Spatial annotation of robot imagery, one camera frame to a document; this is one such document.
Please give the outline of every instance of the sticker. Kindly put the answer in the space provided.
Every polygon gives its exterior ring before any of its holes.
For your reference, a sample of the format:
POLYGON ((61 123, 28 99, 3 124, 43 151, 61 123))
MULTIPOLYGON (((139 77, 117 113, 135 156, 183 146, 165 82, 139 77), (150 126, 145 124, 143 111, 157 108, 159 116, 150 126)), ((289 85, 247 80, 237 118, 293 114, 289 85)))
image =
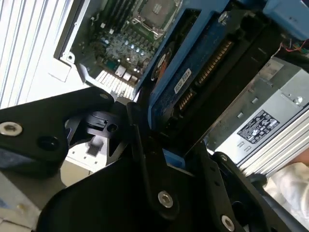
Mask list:
POLYGON ((237 134, 252 144, 256 144, 275 129, 280 122, 262 110, 237 134))
POLYGON ((163 61, 165 60, 166 54, 163 55, 163 57, 160 59, 159 63, 158 63, 158 68, 160 68, 160 66, 162 65, 163 61))
POLYGON ((179 92, 179 90, 183 87, 184 83, 188 80, 189 76, 191 76, 192 72, 190 69, 187 69, 187 71, 185 71, 184 75, 182 76, 182 78, 179 80, 179 82, 177 83, 177 85, 174 88, 175 93, 177 94, 179 92))
POLYGON ((283 64, 271 59, 267 64, 261 69, 261 71, 258 73, 262 78, 266 80, 270 80, 274 77, 274 75, 277 74, 277 72, 280 71, 280 69, 283 68, 283 64))

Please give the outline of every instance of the ram slot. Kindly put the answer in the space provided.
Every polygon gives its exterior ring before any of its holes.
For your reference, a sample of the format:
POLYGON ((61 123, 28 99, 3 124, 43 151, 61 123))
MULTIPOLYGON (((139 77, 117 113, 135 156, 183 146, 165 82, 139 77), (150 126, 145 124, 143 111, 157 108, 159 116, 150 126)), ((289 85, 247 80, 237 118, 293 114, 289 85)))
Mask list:
POLYGON ((114 28, 116 27, 116 25, 119 23, 120 17, 121 15, 124 14, 124 11, 126 10, 126 6, 129 5, 130 0, 123 0, 123 2, 121 3, 119 10, 117 11, 114 20, 111 22, 110 28, 112 28, 114 30, 114 28))
POLYGON ((105 25, 107 24, 109 18, 111 17, 112 14, 112 10, 116 7, 116 4, 119 1, 114 1, 114 0, 109 0, 106 4, 106 6, 104 7, 104 10, 102 12, 102 23, 104 23, 105 25))
POLYGON ((134 6, 136 0, 130 0, 129 4, 126 6, 124 13, 121 15, 119 19, 119 23, 117 24, 116 28, 114 29, 116 32, 120 32, 121 28, 124 26, 127 17, 129 16, 132 7, 134 6))
POLYGON ((121 3, 123 3, 122 0, 117 0, 117 3, 115 4, 115 7, 113 8, 112 10, 112 13, 110 14, 110 17, 108 18, 107 20, 107 23, 106 23, 106 27, 107 28, 111 28, 111 24, 112 22, 114 21, 115 19, 115 16, 116 16, 116 12, 118 12, 118 10, 120 9, 121 7, 121 3))

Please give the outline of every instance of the hard drive label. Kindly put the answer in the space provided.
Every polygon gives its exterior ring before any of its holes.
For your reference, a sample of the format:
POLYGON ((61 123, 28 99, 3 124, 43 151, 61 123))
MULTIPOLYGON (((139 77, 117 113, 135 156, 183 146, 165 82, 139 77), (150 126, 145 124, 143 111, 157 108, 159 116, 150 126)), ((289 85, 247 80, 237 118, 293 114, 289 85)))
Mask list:
POLYGON ((184 75, 181 77, 181 79, 174 88, 175 94, 179 92, 179 90, 183 87, 184 83, 188 80, 191 74, 192 72, 190 69, 187 69, 187 71, 185 71, 184 75))
POLYGON ((262 110, 237 134, 252 144, 256 144, 275 129, 280 122, 262 110))

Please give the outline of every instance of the barcode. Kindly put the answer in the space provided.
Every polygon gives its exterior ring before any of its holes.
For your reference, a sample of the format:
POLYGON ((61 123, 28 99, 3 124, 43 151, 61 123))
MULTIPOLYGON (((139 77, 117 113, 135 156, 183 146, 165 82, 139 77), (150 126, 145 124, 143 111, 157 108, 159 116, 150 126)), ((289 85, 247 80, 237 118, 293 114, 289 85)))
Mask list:
POLYGON ((189 76, 191 76, 191 74, 192 72, 190 69, 187 69, 187 71, 185 71, 185 73, 183 74, 183 76, 181 77, 181 79, 174 88, 175 94, 179 92, 179 90, 183 87, 184 83, 187 81, 189 76))

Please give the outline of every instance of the white label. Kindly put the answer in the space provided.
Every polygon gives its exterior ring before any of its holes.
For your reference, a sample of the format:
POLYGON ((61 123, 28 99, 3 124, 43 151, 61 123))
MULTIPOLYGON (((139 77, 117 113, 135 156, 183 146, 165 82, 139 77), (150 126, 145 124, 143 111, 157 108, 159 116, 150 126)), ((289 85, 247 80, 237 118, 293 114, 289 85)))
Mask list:
POLYGON ((159 63, 158 63, 158 68, 160 68, 160 66, 162 65, 164 59, 166 57, 166 54, 163 55, 163 57, 160 59, 159 63))
POLYGON ((283 64, 272 59, 267 62, 267 64, 261 69, 259 75, 269 81, 271 78, 274 77, 274 75, 277 74, 277 72, 280 71, 280 69, 283 68, 283 66, 283 64))
POLYGON ((188 80, 189 76, 191 76, 192 72, 190 69, 187 69, 187 71, 185 71, 184 75, 182 76, 182 78, 179 80, 179 82, 177 83, 177 85, 174 88, 175 93, 177 94, 179 92, 179 90, 183 87, 184 83, 188 80))

